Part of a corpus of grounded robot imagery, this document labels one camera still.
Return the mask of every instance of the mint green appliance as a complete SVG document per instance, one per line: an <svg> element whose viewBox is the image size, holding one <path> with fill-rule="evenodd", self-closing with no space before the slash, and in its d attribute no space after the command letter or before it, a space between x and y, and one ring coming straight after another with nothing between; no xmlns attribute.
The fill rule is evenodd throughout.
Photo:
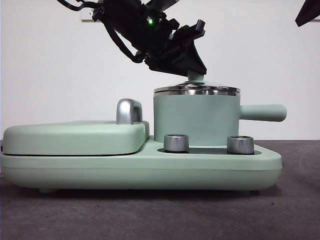
<svg viewBox="0 0 320 240"><path fill-rule="evenodd" d="M255 191L274 185L282 169L281 156L253 145L253 138L231 136L238 135L239 119L280 121L285 108L240 106L239 89L198 82L182 86L210 89L184 89L186 94L157 94L156 90L155 137L143 120L142 105L132 99L119 101L114 121L10 127L4 132L1 170L13 184L43 193L58 189ZM188 94L192 90L199 94Z"/></svg>

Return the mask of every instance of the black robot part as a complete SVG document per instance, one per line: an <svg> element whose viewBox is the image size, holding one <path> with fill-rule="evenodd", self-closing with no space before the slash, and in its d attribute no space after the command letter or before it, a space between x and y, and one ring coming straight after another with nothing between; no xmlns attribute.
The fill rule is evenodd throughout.
<svg viewBox="0 0 320 240"><path fill-rule="evenodd" d="M194 43L204 36L205 22L198 20L194 26L179 28L178 21L168 20L163 12L179 0L151 0L147 4L140 0L76 1L82 2L81 6L58 0L73 11L94 8L92 19L104 24L114 43L133 62L144 61L150 70L181 76L188 76L188 71L207 73ZM136 54L130 52L117 33L137 49Z"/></svg>
<svg viewBox="0 0 320 240"><path fill-rule="evenodd" d="M320 0L306 0L296 17L296 24L302 25L312 21L320 15Z"/></svg>

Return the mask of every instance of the saucepan handle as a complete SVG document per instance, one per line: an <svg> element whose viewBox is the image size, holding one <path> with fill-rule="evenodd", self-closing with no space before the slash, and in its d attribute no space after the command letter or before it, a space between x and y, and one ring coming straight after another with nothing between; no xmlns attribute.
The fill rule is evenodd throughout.
<svg viewBox="0 0 320 240"><path fill-rule="evenodd" d="M273 105L242 105L240 119L282 122L287 117L287 109L280 104Z"/></svg>

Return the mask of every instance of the pot lid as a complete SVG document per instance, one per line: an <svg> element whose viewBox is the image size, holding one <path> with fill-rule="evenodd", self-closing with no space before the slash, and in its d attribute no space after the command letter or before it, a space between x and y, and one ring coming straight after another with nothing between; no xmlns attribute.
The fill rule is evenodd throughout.
<svg viewBox="0 0 320 240"><path fill-rule="evenodd" d="M224 91L240 93L240 89L229 86L219 86L218 84L210 84L204 81L186 81L175 86L160 87L154 90L154 93L169 91L188 91L188 90L206 90L206 91Z"/></svg>

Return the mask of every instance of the white wall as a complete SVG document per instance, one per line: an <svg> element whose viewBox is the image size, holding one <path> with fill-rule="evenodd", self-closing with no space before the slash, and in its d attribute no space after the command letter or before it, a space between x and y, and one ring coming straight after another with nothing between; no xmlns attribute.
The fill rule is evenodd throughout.
<svg viewBox="0 0 320 240"><path fill-rule="evenodd" d="M181 0L181 24L206 21L196 41L206 79L242 90L242 104L283 104L282 123L241 121L256 139L319 139L320 23L298 28L304 0ZM1 1L1 136L14 125L112 120L121 98L142 103L184 81L130 62L101 23L82 23L55 0Z"/></svg>

